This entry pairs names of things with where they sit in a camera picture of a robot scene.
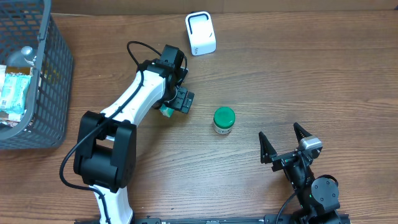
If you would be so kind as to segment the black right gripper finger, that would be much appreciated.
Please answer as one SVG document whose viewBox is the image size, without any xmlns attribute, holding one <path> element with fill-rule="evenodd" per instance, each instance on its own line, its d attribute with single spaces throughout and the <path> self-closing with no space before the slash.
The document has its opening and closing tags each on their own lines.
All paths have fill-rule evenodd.
<svg viewBox="0 0 398 224">
<path fill-rule="evenodd" d="M 259 142 L 261 145 L 261 163 L 271 163 L 272 159 L 277 156 L 277 152 L 262 131 L 259 132 Z"/>
<path fill-rule="evenodd" d="M 294 123 L 294 131 L 295 131 L 295 135 L 296 135 L 298 142 L 300 142 L 303 138 L 312 136 L 308 131 L 306 131 L 298 123 Z"/>
</svg>

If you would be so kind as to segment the green Kleenex tissue pack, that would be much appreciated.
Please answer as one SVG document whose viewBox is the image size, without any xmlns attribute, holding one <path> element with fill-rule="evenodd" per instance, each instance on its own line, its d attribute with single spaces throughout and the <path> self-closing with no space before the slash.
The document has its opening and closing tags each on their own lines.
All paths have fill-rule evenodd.
<svg viewBox="0 0 398 224">
<path fill-rule="evenodd" d="M 174 113 L 174 109 L 169 108 L 169 107 L 167 107 L 165 105 L 162 105 L 159 108 L 159 111 L 162 113 L 163 116 L 166 116 L 168 118 L 170 118 L 173 115 L 173 113 Z"/>
</svg>

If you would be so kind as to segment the green lid jar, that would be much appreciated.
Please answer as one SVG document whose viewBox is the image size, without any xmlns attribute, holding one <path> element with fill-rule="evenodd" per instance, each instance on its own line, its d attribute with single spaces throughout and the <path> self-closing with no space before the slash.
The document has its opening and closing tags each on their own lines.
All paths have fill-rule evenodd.
<svg viewBox="0 0 398 224">
<path fill-rule="evenodd" d="M 213 129 L 218 134 L 229 134 L 235 121 L 236 115 L 230 107 L 220 107 L 213 115 Z"/>
</svg>

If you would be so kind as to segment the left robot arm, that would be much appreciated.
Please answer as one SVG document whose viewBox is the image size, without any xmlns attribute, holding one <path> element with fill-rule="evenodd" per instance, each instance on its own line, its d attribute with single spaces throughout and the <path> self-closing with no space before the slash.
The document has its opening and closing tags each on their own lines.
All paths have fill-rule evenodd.
<svg viewBox="0 0 398 224">
<path fill-rule="evenodd" d="M 187 73 L 185 54 L 166 45 L 159 58 L 137 65 L 134 81 L 111 106 L 81 118 L 73 170 L 80 188 L 96 197 L 97 223 L 134 223 L 127 186 L 136 167 L 137 128 L 150 109 L 189 112 L 194 94 L 182 86 Z"/>
</svg>

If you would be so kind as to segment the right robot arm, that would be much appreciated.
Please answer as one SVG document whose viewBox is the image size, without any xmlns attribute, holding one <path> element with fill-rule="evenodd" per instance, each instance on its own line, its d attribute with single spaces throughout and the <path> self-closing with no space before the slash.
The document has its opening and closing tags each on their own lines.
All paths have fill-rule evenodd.
<svg viewBox="0 0 398 224">
<path fill-rule="evenodd" d="M 348 214 L 338 209 L 339 183 L 332 175 L 315 177 L 310 166 L 319 157 L 323 143 L 298 123 L 294 123 L 298 146 L 285 154 L 278 154 L 266 135 L 259 132 L 261 163 L 272 164 L 274 172 L 284 171 L 292 185 L 293 194 L 275 215 L 265 215 L 265 223 L 349 224 Z"/>
</svg>

